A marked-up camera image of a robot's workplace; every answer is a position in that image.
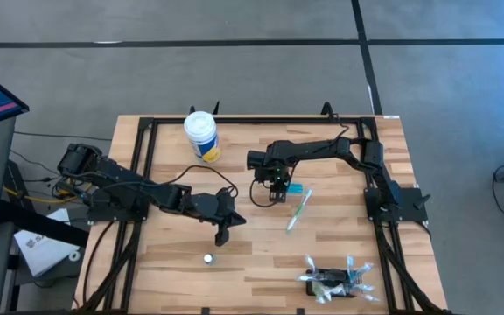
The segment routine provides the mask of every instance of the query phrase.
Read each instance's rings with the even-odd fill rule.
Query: cable
[[[140,185],[140,186],[148,186],[148,187],[157,187],[157,186],[162,186],[162,185],[169,185],[169,184],[172,184],[172,183],[178,181],[182,177],[184,177],[184,175],[186,175],[186,173],[188,173],[188,171],[190,171],[194,167],[201,168],[201,169],[206,169],[206,170],[215,172],[217,175],[219,175],[222,179],[225,179],[225,181],[227,181],[230,184],[229,193],[231,193],[232,191],[236,191],[236,194],[233,196],[233,198],[236,198],[238,196],[238,187],[236,187],[236,185],[232,181],[230,181],[228,178],[226,178],[219,171],[217,171],[214,168],[209,167],[209,166],[196,165],[195,164],[195,165],[190,165],[190,166],[186,167],[186,169],[184,171],[182,171],[182,173],[180,173],[180,175],[178,175],[175,179],[171,179],[169,181],[165,181],[164,183],[147,184],[147,183],[144,183],[143,181],[140,180],[140,181],[125,181],[125,182],[114,183],[114,184],[111,184],[111,185],[105,185],[104,187],[99,188],[98,190],[96,190],[96,191],[93,192],[93,194],[91,195],[90,204],[91,205],[95,204],[94,203],[94,201],[95,201],[95,195],[98,192],[100,192],[100,191],[104,191],[104,190],[107,190],[107,189],[112,188],[112,187],[126,186],[126,185]]]
[[[85,192],[92,186],[92,184],[88,184],[87,187],[85,188]],[[14,190],[11,190],[7,187],[3,187],[3,189],[5,190],[6,193],[10,193],[12,194],[13,196],[18,196],[18,192],[15,192]],[[74,196],[74,197],[71,197],[71,198],[68,198],[68,199],[56,199],[56,200],[52,200],[52,199],[41,199],[41,198],[36,198],[36,197],[32,197],[32,196],[24,196],[25,199],[28,199],[28,200],[32,200],[32,201],[36,201],[36,202],[42,202],[42,203],[47,203],[47,204],[64,204],[64,203],[69,203],[69,202],[72,202],[74,200],[77,199],[77,196]]]
[[[83,304],[87,303],[87,285],[88,285],[88,272],[91,270],[91,265],[93,264],[93,259],[95,259],[95,254],[96,250],[98,249],[98,246],[102,242],[102,238],[108,232],[109,228],[112,227],[112,224],[114,224],[113,221],[111,221],[105,228],[102,230],[102,233],[96,240],[96,243],[94,244],[93,252],[91,253],[91,256],[88,258],[88,263],[87,263],[87,270],[85,270],[85,279],[83,280]]]
[[[295,163],[295,165],[293,166],[293,169],[290,171],[290,176],[289,176],[289,185],[291,184],[291,181],[293,180],[293,174],[295,174],[295,170],[297,169],[297,165],[298,165],[298,162],[296,162],[296,163]],[[272,206],[274,206],[274,205],[277,203],[277,201],[274,201],[274,202],[272,202],[272,203],[270,203],[270,204],[268,204],[268,205],[260,205],[260,204],[258,204],[258,203],[254,200],[254,197],[252,197],[252,186],[254,186],[254,182],[255,182],[255,180],[252,180],[252,183],[250,183],[250,191],[248,192],[248,193],[249,193],[249,195],[250,195],[250,201],[252,201],[252,203],[253,203],[255,206],[257,206],[257,207],[272,207]]]
[[[429,235],[429,239],[430,239],[430,240],[432,240],[432,239],[433,239],[433,234],[431,234],[431,231],[429,230],[429,228],[428,228],[428,227],[426,227],[422,221],[416,221],[416,224],[417,224],[418,226],[420,226],[422,229],[424,229],[424,230],[425,230],[425,232],[427,232],[427,234]]]
[[[71,220],[67,220],[67,221],[58,221],[58,222],[62,222],[62,223],[71,223],[71,222],[87,222],[88,219],[82,219],[82,218],[77,218],[77,219],[71,219]]]
[[[39,134],[33,132],[23,132],[23,131],[14,131],[18,135],[24,136],[35,136],[35,137],[75,137],[79,139],[91,139],[91,140],[100,140],[100,141],[112,141],[110,138],[100,138],[96,136],[73,136],[73,135],[50,135],[50,134]]]
[[[25,183],[34,183],[34,182],[42,182],[42,183],[48,183],[48,182],[51,182],[55,179],[59,179],[60,176],[56,176],[56,177],[44,177],[44,178],[41,178],[41,179],[23,179],[23,181]]]
[[[252,201],[252,203],[253,203],[255,206],[257,206],[257,207],[272,207],[272,206],[274,206],[274,205],[277,203],[277,201],[274,201],[274,202],[272,202],[272,203],[270,203],[270,204],[267,204],[267,205],[260,205],[259,203],[257,203],[257,202],[255,202],[255,201],[254,201],[254,197],[252,197],[252,187],[254,186],[254,183],[255,183],[255,182],[256,182],[256,180],[255,180],[255,179],[252,179],[252,183],[250,183],[250,191],[249,191],[249,194],[250,194],[250,201]]]
[[[47,192],[41,192],[41,191],[37,191],[37,190],[34,190],[34,189],[29,189],[28,190],[28,193],[40,193],[40,194],[43,194],[45,196],[49,196],[49,197],[54,197],[56,199],[60,199],[60,198],[57,198],[56,196],[53,196],[51,195],[50,193],[47,193]],[[69,201],[70,203],[74,203],[74,204],[77,204],[77,205],[83,205],[83,206],[86,206],[84,203],[82,202],[78,202],[78,201]]]
[[[340,140],[340,137],[341,135],[345,134],[348,130],[349,130],[349,126],[347,125],[342,125],[341,123],[339,124],[341,127],[343,127],[344,129],[327,145],[325,146],[322,146],[322,147],[319,147],[317,148],[316,150],[314,150],[312,153],[316,153],[318,151],[322,151],[322,150],[325,150],[331,146],[333,146],[334,144],[336,144],[338,142],[338,140]]]
[[[340,121],[340,114],[338,114],[338,113],[333,114],[333,118],[338,120],[339,126],[344,127],[344,128],[347,127],[347,129],[349,130],[349,126],[347,126],[346,124],[344,124],[343,122]]]
[[[47,171],[49,171],[49,172],[51,172],[51,173],[53,173],[53,174],[60,175],[60,174],[59,174],[59,173],[57,173],[56,171],[52,171],[52,170],[50,170],[49,168],[45,167],[45,166],[44,166],[43,164],[41,164],[40,162],[33,162],[33,161],[29,160],[29,159],[28,159],[28,158],[26,158],[24,155],[22,155],[22,154],[20,154],[20,153],[18,153],[18,152],[16,152],[16,151],[14,151],[13,149],[11,149],[10,151],[11,151],[11,152],[13,152],[13,153],[15,153],[15,154],[17,154],[17,155],[18,155],[18,156],[20,156],[20,157],[21,157],[24,161],[26,161],[26,162],[28,162],[28,163],[30,163],[30,164],[38,165],[38,166],[40,166],[40,167],[44,168],[45,170],[47,170]]]
[[[502,214],[504,214],[504,210],[501,207],[499,201],[497,200],[497,194],[495,193],[495,178],[497,177],[497,173],[499,172],[499,170],[503,167],[504,165],[501,165],[497,168],[497,170],[493,172],[493,181],[491,182],[491,191],[493,192],[493,198],[495,199],[495,204],[497,205],[497,208],[499,208]]]
[[[52,190],[50,191],[50,193],[52,193],[52,197],[59,200],[63,200],[66,197],[66,195],[68,195],[68,192],[61,192],[56,185],[52,186]]]
[[[36,285],[40,289],[50,289],[53,287],[54,284],[56,284],[56,282],[57,282],[57,280],[52,280],[52,283],[50,283],[48,285],[41,285],[41,284],[36,283],[36,281],[33,283],[34,283],[34,285]]]
[[[73,302],[75,303],[75,307],[79,308],[79,302],[77,302],[77,298],[75,298],[75,294],[73,294]]]
[[[106,292],[110,290],[111,285],[116,281],[125,263],[133,255],[137,254],[137,244],[139,243],[140,234],[141,231],[138,228],[134,228],[131,231],[131,237],[123,252],[118,257],[117,262],[110,267],[110,272],[104,277],[98,289],[93,292],[91,298],[80,308],[82,311],[95,311],[98,308],[102,298],[104,298]]]

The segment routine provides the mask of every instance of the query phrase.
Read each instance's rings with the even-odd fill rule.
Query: clear plastic wrapper
[[[367,292],[372,291],[375,287],[365,283],[356,283],[359,277],[369,272],[373,268],[372,263],[365,262],[362,267],[354,269],[354,258],[349,255],[347,257],[346,266],[348,281],[343,281],[337,286],[329,287],[324,285],[323,282],[326,281],[327,283],[328,280],[335,281],[335,279],[332,278],[332,275],[328,276],[326,274],[320,273],[316,268],[316,265],[314,264],[314,260],[309,255],[305,255],[304,260],[306,261],[306,265],[311,269],[311,274],[302,275],[297,280],[312,282],[312,292],[314,293],[316,301],[318,303],[325,304],[326,302],[332,301],[332,295],[346,296],[348,294],[360,298],[365,298],[369,302],[379,301],[378,298],[367,294]]]

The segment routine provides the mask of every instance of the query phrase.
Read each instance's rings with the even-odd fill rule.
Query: wood grain
[[[125,167],[130,166],[139,117],[120,116],[116,125],[110,156]],[[402,186],[413,186],[415,177],[400,120],[377,116],[376,121],[392,179]],[[294,181],[312,188],[314,194],[290,233],[285,232],[285,227],[299,197],[290,196],[287,203],[267,209],[254,206],[249,200],[253,172],[246,170],[248,150],[264,151],[267,144],[278,139],[328,139],[341,130],[339,125],[219,124],[223,152],[211,166],[238,186],[237,211],[248,223],[231,227],[230,241],[218,248],[214,246],[216,227],[150,209],[143,224],[129,313],[200,313],[201,307],[211,308],[213,314],[295,313],[297,308],[305,308],[310,314],[386,313],[375,233],[362,198],[365,180],[361,173],[337,159],[301,162]],[[346,136],[355,137],[356,132],[352,125]],[[147,139],[149,135],[143,142],[140,172]],[[359,154],[358,148],[353,151]],[[183,126],[160,125],[151,178],[165,181],[193,164],[200,161],[193,155]],[[194,193],[216,193],[226,185],[214,173],[200,169],[189,171],[179,183],[191,185]],[[253,194],[258,202],[268,202],[266,190],[260,185],[255,185]],[[88,253],[105,225],[99,223],[91,228]],[[116,231],[117,224],[98,248],[89,275],[89,294],[109,270]],[[446,307],[429,236],[411,223],[400,225],[400,235],[409,272],[434,303]],[[207,253],[215,255],[212,266],[203,263]],[[313,297],[305,295],[305,284],[295,281],[306,270],[305,253],[321,268],[345,267],[346,255],[355,256],[358,265],[374,263],[374,269],[363,281],[376,287],[374,294],[381,302],[336,298],[330,304],[315,303]],[[79,301],[88,255],[85,258],[75,293]],[[120,303],[123,274],[118,279],[115,306]],[[394,279],[396,300],[402,307],[396,274]]]

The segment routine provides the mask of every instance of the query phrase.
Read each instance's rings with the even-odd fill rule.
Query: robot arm
[[[89,206],[90,221],[144,221],[151,203],[169,214],[218,225],[217,246],[228,241],[228,228],[246,223],[235,211],[235,198],[229,188],[221,188],[215,195],[191,194],[192,188],[188,185],[158,184],[104,157],[94,146],[69,144],[58,171],[65,178],[100,188],[90,194],[65,180],[57,184],[58,188],[83,199]]]
[[[351,145],[360,144],[361,157],[357,159],[350,151]],[[254,169],[255,181],[269,181],[269,200],[285,202],[287,187],[291,181],[289,168],[298,162],[319,158],[339,158],[346,161],[355,170],[366,173],[379,188],[381,203],[386,206],[398,205],[399,186],[390,179],[384,165],[384,149],[378,141],[366,138],[350,139],[339,136],[333,140],[309,143],[293,143],[278,140],[268,145],[265,152],[250,150],[247,167]]]

